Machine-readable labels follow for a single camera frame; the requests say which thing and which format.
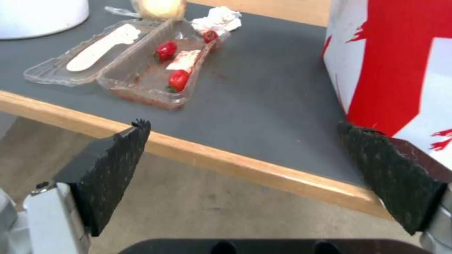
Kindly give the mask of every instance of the wooden table edge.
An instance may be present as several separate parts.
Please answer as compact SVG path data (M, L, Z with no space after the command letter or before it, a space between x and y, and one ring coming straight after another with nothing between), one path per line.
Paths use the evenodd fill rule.
M95 138L120 132L127 124L0 90L0 111ZM373 216L391 218L372 191L228 151L151 132L145 151L263 186L336 204Z

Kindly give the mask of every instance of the red paint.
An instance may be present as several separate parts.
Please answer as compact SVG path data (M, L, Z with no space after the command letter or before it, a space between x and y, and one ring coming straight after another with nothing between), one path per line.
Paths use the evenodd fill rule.
M360 25L358 27L358 29L356 29L356 33L353 35L353 38L351 38L350 40L348 40L346 43L349 42L355 42L355 41L359 41L359 40L363 40L367 37L367 21L365 21L362 25Z
M449 139L441 141L441 142L433 143L432 147L430 147L430 149L435 150L435 151L444 150L444 148L446 148L451 141L452 141L452 138L449 138Z
M325 45L323 45L322 57L325 56L326 50L328 49L328 46L330 45L330 42L331 42L331 35L328 36L328 38L325 41Z
M350 41L366 39L347 118L393 136L419 113L434 37L452 38L452 1L368 1L368 19Z
M432 136L452 136L452 129L448 129L445 131L435 132Z

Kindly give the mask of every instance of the black foam pad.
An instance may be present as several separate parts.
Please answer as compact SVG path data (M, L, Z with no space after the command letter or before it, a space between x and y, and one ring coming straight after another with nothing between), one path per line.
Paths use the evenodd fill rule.
M84 226L98 236L126 191L151 131L148 121L88 144L55 177L67 183Z
M423 231L447 184L430 176L425 167L380 132L340 123L338 133L364 181L382 199L389 213L411 235Z

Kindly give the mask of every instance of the plastic clamshell lid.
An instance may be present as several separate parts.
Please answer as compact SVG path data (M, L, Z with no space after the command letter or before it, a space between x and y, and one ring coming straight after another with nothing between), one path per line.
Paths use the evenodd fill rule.
M91 39L81 42L79 45L70 49L61 56L49 59L43 63L31 67L24 72L24 78L40 84L58 84L70 87L91 83L96 80L103 68L108 66L124 51L133 47L138 41L140 41L144 36L146 36L150 31L152 31L160 24L161 22L159 21L136 19L118 22L110 27L105 28L101 34L94 35ZM89 55L87 54L90 51L90 49L87 49L89 46L95 44L108 35L112 37L113 33L121 33L121 31L124 31L123 28L129 28L130 31L130 26L133 26L135 28L132 35L129 34L129 36L133 37L132 39L128 38L123 41L121 41L121 39L114 39L111 44L109 44L109 42L107 41L111 42L112 40L104 40L105 43L109 44L105 47L105 43L103 43L104 47L101 48L105 49L104 54L100 58L97 58L97 60L91 66L89 66L88 63L88 68L85 68L85 66L80 66L80 63L86 61L86 57ZM98 54L99 47L97 49L91 50L91 52ZM85 57L85 59L83 59L83 61L77 61L77 59L75 59L76 56L79 59L81 57Z

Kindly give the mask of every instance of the crumpled tissue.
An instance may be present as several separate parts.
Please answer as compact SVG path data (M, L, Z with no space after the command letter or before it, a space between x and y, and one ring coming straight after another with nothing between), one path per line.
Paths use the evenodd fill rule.
M193 28L202 33L215 30L220 36L225 30L232 31L242 26L242 14L225 6L211 8L207 17L193 19Z

